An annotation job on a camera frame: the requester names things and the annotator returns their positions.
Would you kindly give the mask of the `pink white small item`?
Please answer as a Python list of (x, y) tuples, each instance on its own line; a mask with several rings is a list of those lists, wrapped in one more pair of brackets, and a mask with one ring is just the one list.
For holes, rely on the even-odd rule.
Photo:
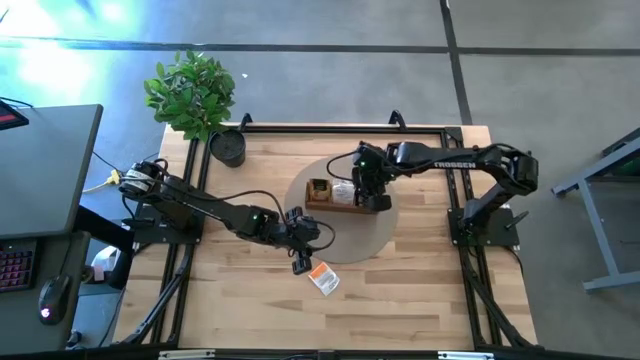
[(107, 246), (100, 250), (91, 262), (93, 271), (93, 281), (95, 283), (105, 283), (112, 275), (121, 251), (114, 246)]

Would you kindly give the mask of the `green potted plant black pot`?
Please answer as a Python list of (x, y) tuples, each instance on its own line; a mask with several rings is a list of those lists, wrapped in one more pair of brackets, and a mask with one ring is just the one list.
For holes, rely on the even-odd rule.
[(213, 57), (188, 50), (170, 64), (157, 63), (156, 76), (143, 81), (145, 105), (154, 120), (166, 123), (186, 140), (198, 139), (230, 168), (246, 159), (246, 141), (224, 123), (235, 105), (232, 74)]

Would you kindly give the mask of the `black clamp lever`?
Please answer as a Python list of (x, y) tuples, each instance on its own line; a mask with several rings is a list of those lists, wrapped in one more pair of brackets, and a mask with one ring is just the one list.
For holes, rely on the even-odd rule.
[(504, 226), (504, 229), (505, 229), (506, 231), (509, 231), (509, 230), (511, 230), (511, 229), (513, 229), (513, 228), (515, 228), (515, 227), (516, 227), (516, 225), (517, 225), (519, 222), (521, 222), (524, 218), (526, 218), (528, 215), (529, 215), (529, 212), (528, 212), (528, 211), (524, 211), (524, 212), (519, 213), (518, 215), (516, 215), (515, 217), (513, 217), (509, 223), (507, 223), (507, 224)]

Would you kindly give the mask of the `black desk stand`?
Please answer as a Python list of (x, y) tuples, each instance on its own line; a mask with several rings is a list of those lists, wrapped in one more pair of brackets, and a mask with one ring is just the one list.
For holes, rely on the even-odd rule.
[(123, 290), (128, 281), (134, 258), (134, 232), (126, 230), (83, 206), (80, 206), (76, 212), (73, 228), (88, 232), (92, 238), (114, 246), (120, 251), (120, 256), (107, 284), (114, 289)]

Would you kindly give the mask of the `black computer mouse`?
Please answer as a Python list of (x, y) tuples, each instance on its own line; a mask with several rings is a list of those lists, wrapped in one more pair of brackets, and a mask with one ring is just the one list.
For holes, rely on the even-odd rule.
[(66, 315), (72, 278), (59, 274), (49, 278), (38, 298), (39, 320), (44, 325), (56, 325)]

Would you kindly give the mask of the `black device red screen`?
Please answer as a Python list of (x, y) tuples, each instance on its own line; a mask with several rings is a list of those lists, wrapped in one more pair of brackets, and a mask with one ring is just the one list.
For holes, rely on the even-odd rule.
[(0, 131), (26, 126), (28, 124), (29, 120), (24, 115), (0, 100)]

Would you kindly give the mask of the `wooden three-compartment tea box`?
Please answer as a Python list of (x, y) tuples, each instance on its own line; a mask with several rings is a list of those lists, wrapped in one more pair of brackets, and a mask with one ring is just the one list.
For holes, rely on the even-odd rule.
[(306, 183), (306, 189), (305, 189), (305, 195), (304, 195), (304, 205), (307, 209), (329, 211), (329, 212), (356, 213), (356, 214), (373, 214), (374, 213), (374, 211), (371, 211), (368, 207), (361, 204), (356, 199), (356, 189), (355, 189), (355, 198), (354, 198), (355, 203), (353, 205), (335, 204), (332, 202), (331, 198), (328, 202), (310, 201), (309, 188), (308, 188), (309, 180)]

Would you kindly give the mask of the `black backlit keyboard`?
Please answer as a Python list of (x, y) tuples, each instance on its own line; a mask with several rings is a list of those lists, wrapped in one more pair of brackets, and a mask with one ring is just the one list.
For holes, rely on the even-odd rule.
[(0, 241), (0, 293), (22, 291), (33, 286), (38, 240)]

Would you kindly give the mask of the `white metal bracket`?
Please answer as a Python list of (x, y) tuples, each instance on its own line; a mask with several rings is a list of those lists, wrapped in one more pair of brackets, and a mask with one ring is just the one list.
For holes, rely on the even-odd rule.
[(493, 353), (475, 351), (439, 351), (438, 360), (495, 360)]
[(215, 360), (212, 349), (175, 349), (161, 351), (157, 360)]

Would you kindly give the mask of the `round beige leather mat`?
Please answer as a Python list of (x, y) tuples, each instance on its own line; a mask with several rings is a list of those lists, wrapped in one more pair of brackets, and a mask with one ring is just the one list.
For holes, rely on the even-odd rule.
[(305, 204), (307, 182), (310, 179), (328, 179), (326, 163), (331, 156), (316, 160), (303, 168), (293, 179), (285, 195), (287, 210), (300, 206), (305, 215), (330, 225), (336, 231), (331, 246), (314, 251), (313, 257), (332, 264), (351, 264), (367, 260), (378, 254), (392, 240), (399, 217), (397, 195), (391, 185), (387, 193), (392, 208), (386, 211), (364, 214), (311, 209)]

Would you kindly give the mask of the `grey metal side table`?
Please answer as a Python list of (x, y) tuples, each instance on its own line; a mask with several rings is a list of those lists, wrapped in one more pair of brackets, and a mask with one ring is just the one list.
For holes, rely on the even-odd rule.
[(640, 127), (551, 188), (557, 198), (573, 191), (582, 198), (607, 271), (585, 281), (584, 290), (640, 284)]

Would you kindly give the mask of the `dark grey lower desk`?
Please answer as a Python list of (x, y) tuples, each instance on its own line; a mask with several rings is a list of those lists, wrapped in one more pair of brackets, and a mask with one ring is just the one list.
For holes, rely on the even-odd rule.
[[(0, 355), (63, 350), (72, 330), (90, 235), (75, 232), (35, 238), (38, 240), (33, 286), (0, 293)], [(39, 320), (38, 298), (51, 277), (72, 278), (65, 317), (56, 325)]]

